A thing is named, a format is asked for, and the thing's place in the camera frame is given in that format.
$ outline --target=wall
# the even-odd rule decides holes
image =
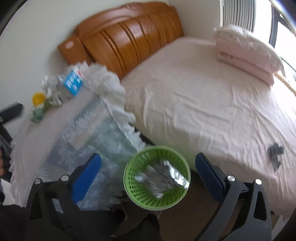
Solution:
[[[179,14],[184,34],[211,39],[220,27],[220,0],[169,0]]]
[[[41,79],[65,68],[56,46],[83,19],[126,2],[28,0],[16,12],[0,36],[0,109],[16,101],[25,106],[23,117],[6,125],[13,137],[32,108],[32,95],[41,91]]]

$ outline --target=metal bolt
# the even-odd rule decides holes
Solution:
[[[260,179],[256,179],[255,182],[258,184],[258,185],[261,185],[262,184],[262,181]]]
[[[34,183],[39,184],[41,182],[40,178],[35,179]]]
[[[229,175],[229,176],[227,177],[227,179],[228,179],[228,181],[231,181],[231,182],[234,182],[234,181],[235,181],[235,177],[232,176],[232,175]]]
[[[68,180],[69,180],[69,176],[68,176],[68,175],[63,175],[63,176],[61,177],[61,180],[62,180],[63,182],[68,181]]]

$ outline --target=blue gripper pad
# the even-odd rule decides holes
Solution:
[[[219,167],[212,166],[203,153],[196,155],[195,168],[211,197],[219,203],[223,203],[226,188],[225,174]]]
[[[93,180],[101,168],[101,157],[94,153],[85,164],[77,179],[72,184],[72,200],[75,204],[83,200]]]

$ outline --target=green basket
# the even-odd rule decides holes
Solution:
[[[145,188],[143,183],[135,180],[135,175],[159,158],[168,160],[189,182],[191,179],[190,168],[185,158],[172,148],[152,146],[134,155],[124,171],[124,188],[135,204],[152,211],[164,210],[176,205],[187,192],[182,187],[176,187],[166,191],[162,198],[157,199]]]

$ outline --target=wooden floor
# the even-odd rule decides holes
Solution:
[[[147,215],[147,211],[136,206],[132,202],[124,204],[128,214],[115,235],[120,236],[129,230],[136,228]],[[212,200],[210,194],[204,187],[197,173],[192,173],[190,188],[180,203],[176,206],[164,210],[159,219],[160,234],[163,241],[193,241],[210,220],[218,203]],[[238,202],[229,223],[222,236],[230,233],[241,207]]]

